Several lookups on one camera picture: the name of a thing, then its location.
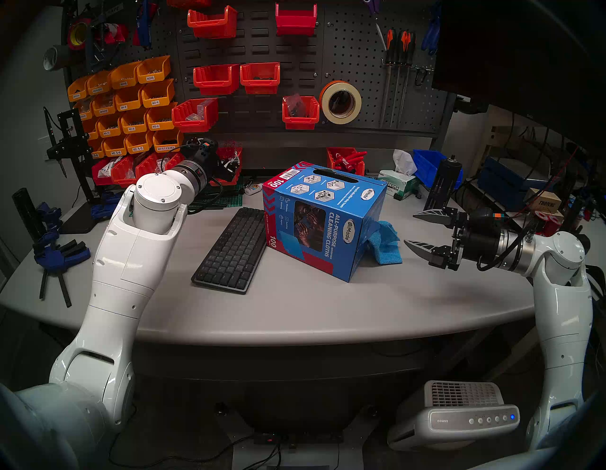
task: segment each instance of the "barcode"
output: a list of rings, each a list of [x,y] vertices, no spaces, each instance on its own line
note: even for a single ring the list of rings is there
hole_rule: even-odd
[[[280,178],[282,178],[283,180],[289,180],[290,178],[292,178],[293,176],[295,176],[297,173],[300,173],[300,172],[301,172],[300,170],[295,170],[294,168],[291,168],[286,173],[282,173],[280,175]]]

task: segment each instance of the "black keyboard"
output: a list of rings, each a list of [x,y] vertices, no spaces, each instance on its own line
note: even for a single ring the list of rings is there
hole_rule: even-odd
[[[265,249],[265,212],[243,207],[191,277],[199,286],[246,294]]]

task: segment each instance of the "duct tape roll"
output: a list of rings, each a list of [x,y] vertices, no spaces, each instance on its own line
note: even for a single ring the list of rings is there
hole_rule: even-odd
[[[320,93],[320,108],[331,123],[347,124],[360,114],[362,97],[350,83],[333,81]]]

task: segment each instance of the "tissue box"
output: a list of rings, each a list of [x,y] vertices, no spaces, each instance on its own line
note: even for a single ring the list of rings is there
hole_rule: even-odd
[[[396,199],[402,200],[412,194],[413,189],[419,187],[419,178],[416,176],[407,176],[404,173],[395,172],[393,170],[381,170],[378,180],[387,182],[387,195],[394,196]]]
[[[386,190],[386,181],[297,163],[263,184],[267,244],[349,281]]]

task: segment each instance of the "gray table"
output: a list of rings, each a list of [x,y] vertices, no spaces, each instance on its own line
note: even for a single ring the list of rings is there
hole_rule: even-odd
[[[451,230],[412,217],[424,202],[425,197],[386,198],[381,219],[391,222],[400,238],[450,243]],[[261,209],[261,193],[245,196],[244,205]],[[468,331],[533,315],[532,287],[521,276],[499,269],[480,272],[465,260],[457,272],[440,270],[402,243],[403,264],[378,266],[366,255],[349,283],[266,248],[246,295],[192,285],[192,273],[236,211],[187,217],[141,318],[138,340],[231,346],[360,343]],[[59,242],[83,240],[94,255],[105,226]],[[0,304],[77,330],[90,296],[92,262],[65,274],[69,309],[54,277],[48,279],[46,299],[38,300],[41,278],[42,269],[28,255],[0,293]]]

